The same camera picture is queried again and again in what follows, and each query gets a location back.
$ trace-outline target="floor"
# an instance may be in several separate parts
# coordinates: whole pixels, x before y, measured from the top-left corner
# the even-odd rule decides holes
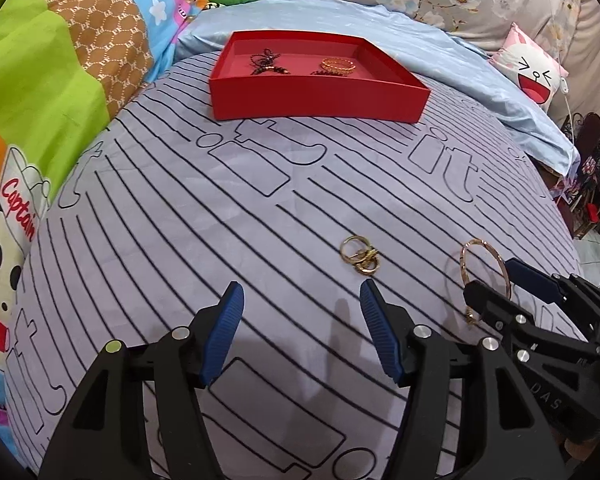
[[[574,240],[580,257],[582,277],[594,285],[600,284],[600,235],[590,231],[582,240]]]

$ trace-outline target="cartoon blanket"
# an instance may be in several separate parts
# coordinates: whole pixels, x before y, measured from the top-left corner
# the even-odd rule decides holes
[[[0,10],[0,410],[6,327],[50,202],[93,137],[171,65],[178,32],[206,3],[7,0]],[[9,441],[5,421],[0,412]]]

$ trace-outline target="red tray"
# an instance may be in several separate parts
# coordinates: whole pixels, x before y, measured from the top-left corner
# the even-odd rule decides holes
[[[291,72],[251,75],[250,56],[281,54]],[[325,57],[349,59],[349,76],[311,75]],[[362,38],[298,30],[246,30],[229,38],[209,77],[217,120],[257,117],[358,117],[417,123],[431,90]]]

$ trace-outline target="white cable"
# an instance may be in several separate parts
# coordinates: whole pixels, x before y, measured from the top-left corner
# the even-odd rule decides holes
[[[556,33],[556,46],[557,46],[557,62],[558,62],[558,75],[560,76],[560,91],[562,92],[562,95],[564,96],[564,102],[567,105],[567,112],[569,114],[569,123],[571,125],[571,139],[569,139],[573,144],[575,143],[575,139],[576,139],[576,127],[575,124],[573,124],[573,115],[571,114],[571,107],[569,106],[569,100],[567,99],[567,94],[569,92],[569,87],[567,86],[567,79],[562,75],[562,73],[560,72],[560,70],[562,69],[562,61],[560,60],[560,43],[558,43],[558,28],[557,25],[555,23],[555,13],[554,13],[554,4],[551,3],[551,0],[549,0],[549,10],[551,11],[551,20],[554,23],[554,32]]]

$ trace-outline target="pink pillow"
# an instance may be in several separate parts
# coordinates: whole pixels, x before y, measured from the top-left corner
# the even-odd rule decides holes
[[[560,76],[569,73],[514,23],[502,48],[489,60],[500,73],[513,81],[542,110],[560,88]]]

